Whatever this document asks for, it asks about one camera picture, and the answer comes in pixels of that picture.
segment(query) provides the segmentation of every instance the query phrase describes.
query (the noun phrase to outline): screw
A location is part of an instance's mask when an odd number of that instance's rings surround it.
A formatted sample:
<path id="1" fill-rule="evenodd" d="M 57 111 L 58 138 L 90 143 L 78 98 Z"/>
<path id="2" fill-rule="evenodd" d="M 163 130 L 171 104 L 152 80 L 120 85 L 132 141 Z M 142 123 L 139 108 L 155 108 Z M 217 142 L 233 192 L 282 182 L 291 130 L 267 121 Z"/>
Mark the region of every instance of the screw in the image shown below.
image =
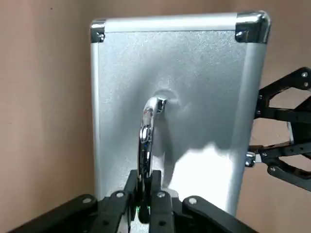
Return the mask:
<path id="1" fill-rule="evenodd" d="M 124 196 L 124 194 L 122 192 L 119 192 L 119 193 L 116 194 L 116 196 L 117 196 L 117 198 L 121 198 L 121 197 Z"/>
<path id="2" fill-rule="evenodd" d="M 99 34 L 99 32 L 96 32 L 96 35 L 100 38 L 101 41 L 104 41 L 105 35 L 103 33 Z"/>
<path id="3" fill-rule="evenodd" d="M 88 203 L 90 203 L 91 201 L 92 201 L 91 198 L 84 198 L 84 199 L 82 200 L 83 204 L 88 204 Z"/>
<path id="4" fill-rule="evenodd" d="M 244 32 L 238 32 L 238 33 L 235 34 L 235 38 L 236 38 L 236 40 L 238 42 L 242 42 L 243 41 L 243 37 L 244 37 L 243 34 L 244 34 Z"/>
<path id="5" fill-rule="evenodd" d="M 189 198 L 190 204 L 196 204 L 196 199 L 195 198 Z"/>
<path id="6" fill-rule="evenodd" d="M 163 197 L 165 197 L 165 193 L 164 192 L 158 192 L 157 193 L 157 197 L 158 198 L 163 198 Z"/>

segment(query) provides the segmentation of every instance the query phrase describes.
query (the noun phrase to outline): silver panel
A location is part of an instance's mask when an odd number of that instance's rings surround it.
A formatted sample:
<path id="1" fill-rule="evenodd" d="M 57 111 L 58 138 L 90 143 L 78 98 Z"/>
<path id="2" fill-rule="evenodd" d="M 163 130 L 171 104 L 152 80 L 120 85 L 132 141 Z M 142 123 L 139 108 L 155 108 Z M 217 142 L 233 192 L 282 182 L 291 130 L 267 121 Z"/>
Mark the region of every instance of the silver panel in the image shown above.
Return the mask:
<path id="1" fill-rule="evenodd" d="M 236 20 L 237 13 L 113 18 L 105 22 L 105 32 L 235 30 Z"/>
<path id="2" fill-rule="evenodd" d="M 238 43 L 231 29 L 105 32 L 92 45 L 97 197 L 122 189 L 137 168 L 141 113 L 161 96 L 153 168 L 163 187 L 234 215 L 266 45 Z"/>

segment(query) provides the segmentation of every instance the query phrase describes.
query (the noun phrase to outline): metal case corner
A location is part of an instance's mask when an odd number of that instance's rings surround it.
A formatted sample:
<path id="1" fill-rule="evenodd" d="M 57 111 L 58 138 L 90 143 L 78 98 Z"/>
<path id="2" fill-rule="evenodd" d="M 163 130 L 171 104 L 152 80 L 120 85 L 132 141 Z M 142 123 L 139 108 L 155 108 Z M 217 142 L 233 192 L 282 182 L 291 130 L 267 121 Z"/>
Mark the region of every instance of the metal case corner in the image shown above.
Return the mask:
<path id="1" fill-rule="evenodd" d="M 239 43 L 268 42 L 271 20 L 265 11 L 238 13 L 235 39 Z"/>
<path id="2" fill-rule="evenodd" d="M 91 23 L 91 43 L 102 43 L 105 38 L 105 19 L 97 19 Z"/>

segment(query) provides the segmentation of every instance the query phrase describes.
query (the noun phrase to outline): chrome handle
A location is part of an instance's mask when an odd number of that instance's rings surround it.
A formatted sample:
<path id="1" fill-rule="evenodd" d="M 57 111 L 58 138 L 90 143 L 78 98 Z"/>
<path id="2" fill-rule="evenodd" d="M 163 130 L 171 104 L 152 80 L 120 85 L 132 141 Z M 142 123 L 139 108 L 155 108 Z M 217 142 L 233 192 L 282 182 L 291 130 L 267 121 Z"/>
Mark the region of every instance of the chrome handle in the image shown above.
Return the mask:
<path id="1" fill-rule="evenodd" d="M 138 143 L 137 192 L 140 197 L 138 217 L 142 223 L 149 221 L 148 182 L 152 174 L 152 144 L 155 116 L 163 112 L 166 99 L 151 97 L 143 110 Z"/>

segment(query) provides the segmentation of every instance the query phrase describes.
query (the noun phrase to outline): beige wall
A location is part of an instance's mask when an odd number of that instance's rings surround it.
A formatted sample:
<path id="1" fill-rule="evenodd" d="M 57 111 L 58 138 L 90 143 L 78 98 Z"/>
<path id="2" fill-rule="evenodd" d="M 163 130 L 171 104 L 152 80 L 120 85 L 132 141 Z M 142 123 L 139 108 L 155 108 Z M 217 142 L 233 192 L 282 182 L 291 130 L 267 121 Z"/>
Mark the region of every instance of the beige wall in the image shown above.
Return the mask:
<path id="1" fill-rule="evenodd" d="M 0 1 L 0 232 L 93 193 L 88 25 L 97 17 L 263 9 L 273 27 L 262 86 L 311 66 L 308 0 Z M 277 106 L 306 94 L 289 91 Z M 283 123 L 257 120 L 252 142 L 286 140 Z M 291 160 L 311 170 L 311 161 Z M 238 217 L 260 232 L 309 232 L 311 194 L 266 166 L 244 176 Z"/>

